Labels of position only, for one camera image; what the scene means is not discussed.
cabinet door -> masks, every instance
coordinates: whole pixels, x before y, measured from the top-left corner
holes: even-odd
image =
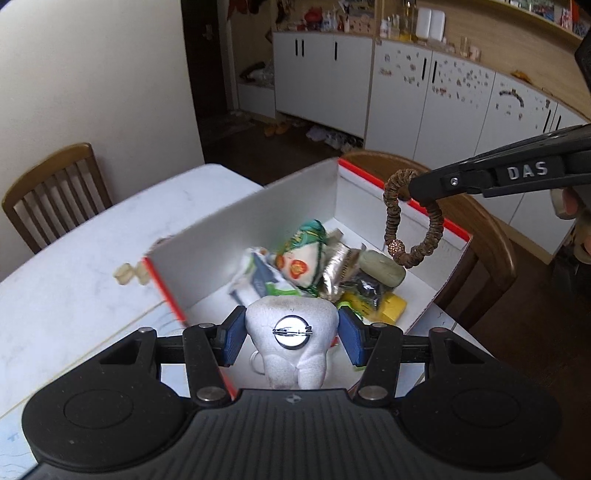
[[[510,225],[554,255],[574,224],[554,213],[550,192],[528,192],[523,195]]]
[[[284,113],[301,116],[301,47],[298,34],[273,34],[273,63],[275,67],[275,108]]]
[[[373,39],[333,36],[333,85],[328,125],[357,137],[365,135]]]
[[[556,107],[556,101],[497,73],[476,155],[550,132]],[[475,198],[497,218],[509,223],[523,194]]]
[[[474,156],[495,72],[433,53],[415,161],[437,168]]]
[[[413,157],[431,79],[431,55],[411,44],[376,44],[365,148]]]
[[[305,33],[298,37],[301,68],[296,80],[301,89],[299,116],[329,125],[332,105],[333,35]]]
[[[585,125],[587,120],[582,116],[578,116],[564,105],[558,105],[556,107],[556,113],[554,114],[554,121],[550,127],[551,132],[555,132],[560,128],[574,127],[575,125]]]

chair back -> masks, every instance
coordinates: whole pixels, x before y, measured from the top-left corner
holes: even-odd
[[[50,155],[23,174],[2,200],[6,216],[33,253],[112,205],[88,143]]]

white table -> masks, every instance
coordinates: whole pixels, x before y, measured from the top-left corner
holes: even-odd
[[[15,451],[20,414],[34,391],[141,325],[161,333],[177,327],[153,284],[120,286],[115,269],[134,265],[159,238],[261,188],[219,165],[195,168],[89,220],[0,283],[0,455],[8,458],[0,457],[0,465],[12,465],[0,468],[0,478],[17,478],[31,466],[30,453],[15,460],[2,452]],[[479,345],[435,305],[409,333],[426,335],[434,326]],[[422,370],[403,365],[397,393],[412,388]]]

slipper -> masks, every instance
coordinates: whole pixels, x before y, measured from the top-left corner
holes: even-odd
[[[283,135],[285,132],[287,132],[290,129],[290,124],[288,124],[287,122],[281,122],[279,125],[277,125],[277,129],[275,130],[275,133],[277,135]]]
[[[277,130],[278,125],[269,124],[265,127],[265,136],[267,138],[272,137],[275,135],[275,130]]]

doorway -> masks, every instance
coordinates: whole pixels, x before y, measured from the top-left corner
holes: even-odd
[[[187,67],[197,123],[228,111],[216,0],[181,0]]]

